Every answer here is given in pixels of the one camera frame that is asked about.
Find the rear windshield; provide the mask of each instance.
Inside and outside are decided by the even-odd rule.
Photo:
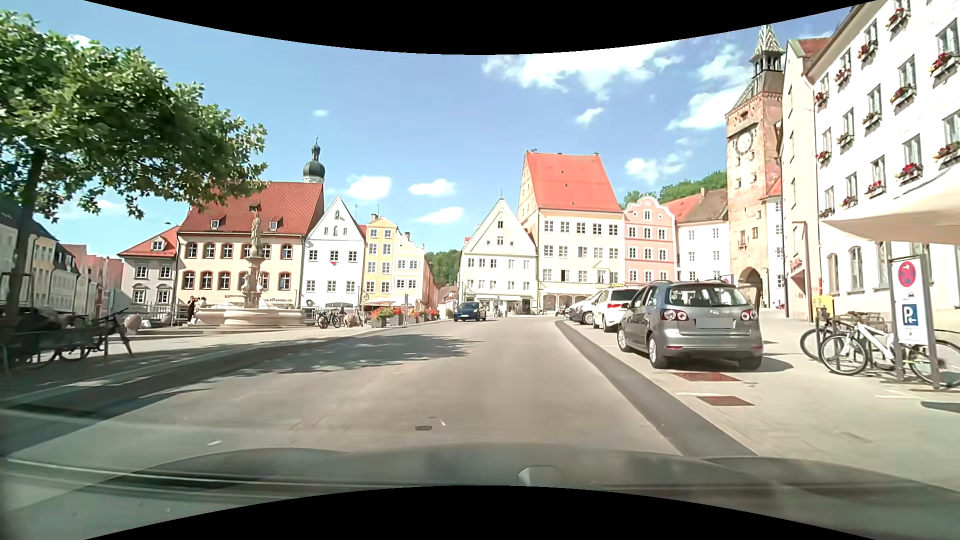
[[[610,299],[613,302],[627,302],[628,300],[633,300],[636,296],[636,292],[640,289],[623,289],[615,290],[610,293]]]
[[[666,303],[670,306],[689,307],[741,307],[750,303],[740,289],[724,285],[690,284],[676,285],[667,291]]]

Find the clock tower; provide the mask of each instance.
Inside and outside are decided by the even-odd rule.
[[[770,287],[777,286],[783,273],[782,262],[770,257],[775,230],[768,228],[765,201],[780,196],[777,125],[782,118],[784,52],[773,28],[761,27],[750,58],[754,76],[727,113],[731,271],[738,286],[751,287],[762,307],[769,306]]]

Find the sign post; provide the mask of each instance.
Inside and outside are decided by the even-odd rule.
[[[894,353],[897,377],[903,380],[903,347],[925,346],[930,358],[933,389],[940,389],[937,338],[933,329],[930,279],[926,255],[891,258],[889,263],[890,313],[894,319]]]

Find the blue car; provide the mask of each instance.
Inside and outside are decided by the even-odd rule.
[[[486,321],[487,311],[479,302],[464,302],[453,312],[453,321]]]

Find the awning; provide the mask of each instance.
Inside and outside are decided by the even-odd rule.
[[[874,242],[960,244],[958,181],[960,164],[899,197],[880,195],[852,209],[842,210],[824,219],[823,223]]]

